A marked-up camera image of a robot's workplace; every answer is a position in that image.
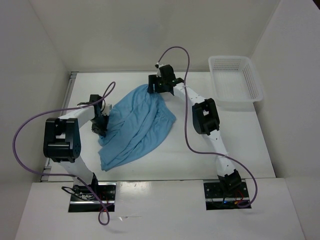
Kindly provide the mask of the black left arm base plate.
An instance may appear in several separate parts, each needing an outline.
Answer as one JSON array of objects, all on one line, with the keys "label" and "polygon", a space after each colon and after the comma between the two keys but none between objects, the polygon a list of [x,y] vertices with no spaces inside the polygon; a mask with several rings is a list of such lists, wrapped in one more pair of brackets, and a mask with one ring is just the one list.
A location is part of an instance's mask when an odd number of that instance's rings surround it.
[{"label": "black left arm base plate", "polygon": [[[63,186],[61,189],[70,195],[69,213],[98,213],[103,209],[97,198],[85,186]],[[97,196],[109,212],[115,211],[116,189],[116,182],[99,182],[95,188]]]}]

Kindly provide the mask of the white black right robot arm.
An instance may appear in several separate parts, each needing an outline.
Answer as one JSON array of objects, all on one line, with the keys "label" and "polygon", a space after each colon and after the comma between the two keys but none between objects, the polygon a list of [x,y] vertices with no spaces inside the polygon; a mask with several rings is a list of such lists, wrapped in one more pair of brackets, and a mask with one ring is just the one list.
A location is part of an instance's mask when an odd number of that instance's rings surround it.
[{"label": "white black right robot arm", "polygon": [[219,191],[223,197],[232,196],[241,185],[242,179],[223,143],[215,101],[202,97],[187,86],[182,78],[176,77],[171,65],[156,63],[155,67],[157,73],[148,76],[147,92],[171,93],[184,100],[186,105],[191,105],[193,128],[205,139],[211,147],[210,151],[216,156]]}]

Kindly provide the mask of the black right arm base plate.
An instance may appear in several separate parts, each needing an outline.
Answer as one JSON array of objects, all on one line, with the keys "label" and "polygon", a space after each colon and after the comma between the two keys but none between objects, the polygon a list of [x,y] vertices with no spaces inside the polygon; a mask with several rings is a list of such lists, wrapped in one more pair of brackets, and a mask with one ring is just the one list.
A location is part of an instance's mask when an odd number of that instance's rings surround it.
[{"label": "black right arm base plate", "polygon": [[207,211],[239,209],[238,204],[247,205],[250,202],[245,180],[231,193],[224,193],[218,180],[204,181],[203,189]]}]

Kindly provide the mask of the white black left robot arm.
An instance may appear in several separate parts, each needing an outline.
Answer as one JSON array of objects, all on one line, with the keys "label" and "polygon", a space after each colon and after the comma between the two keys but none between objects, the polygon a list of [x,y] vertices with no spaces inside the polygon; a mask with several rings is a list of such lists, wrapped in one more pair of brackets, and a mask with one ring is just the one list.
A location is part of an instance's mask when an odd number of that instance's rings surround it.
[{"label": "white black left robot arm", "polygon": [[71,175],[75,192],[89,200],[96,199],[100,187],[96,175],[88,169],[81,157],[80,128],[91,123],[91,131],[105,137],[109,122],[111,104],[106,104],[98,94],[90,95],[88,102],[58,118],[48,118],[44,129],[44,156],[62,166]]}]

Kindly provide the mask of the light blue shorts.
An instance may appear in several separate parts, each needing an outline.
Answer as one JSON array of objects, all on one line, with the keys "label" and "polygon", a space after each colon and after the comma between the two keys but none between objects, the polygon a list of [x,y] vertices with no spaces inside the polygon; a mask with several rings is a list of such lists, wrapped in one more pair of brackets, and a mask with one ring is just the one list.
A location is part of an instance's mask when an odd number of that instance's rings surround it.
[{"label": "light blue shorts", "polygon": [[106,135],[98,140],[103,171],[144,157],[170,133],[175,115],[159,93],[147,90],[148,85],[140,85],[112,107]]}]

